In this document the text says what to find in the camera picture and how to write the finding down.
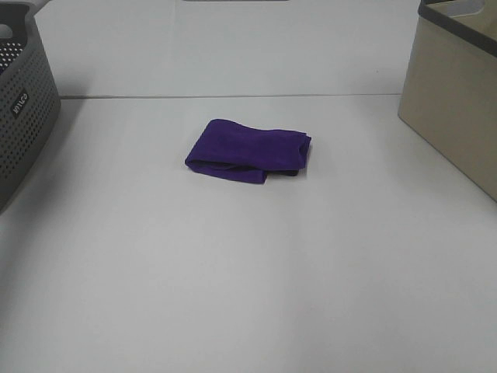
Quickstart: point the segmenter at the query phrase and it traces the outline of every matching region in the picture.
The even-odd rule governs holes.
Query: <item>white table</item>
[[[497,205],[397,105],[65,100],[0,216],[0,371],[495,371]],[[190,172],[213,117],[307,131],[307,172]]]
[[[57,0],[38,15],[65,96],[400,93],[419,0]]]

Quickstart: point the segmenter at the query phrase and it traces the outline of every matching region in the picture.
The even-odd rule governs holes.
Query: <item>beige storage box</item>
[[[423,0],[399,116],[497,200],[497,0]]]

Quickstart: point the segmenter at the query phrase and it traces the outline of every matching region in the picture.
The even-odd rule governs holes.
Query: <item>basket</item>
[[[399,116],[497,200],[497,0],[422,0]]]
[[[35,162],[61,108],[34,19],[43,5],[0,0],[0,211]]]

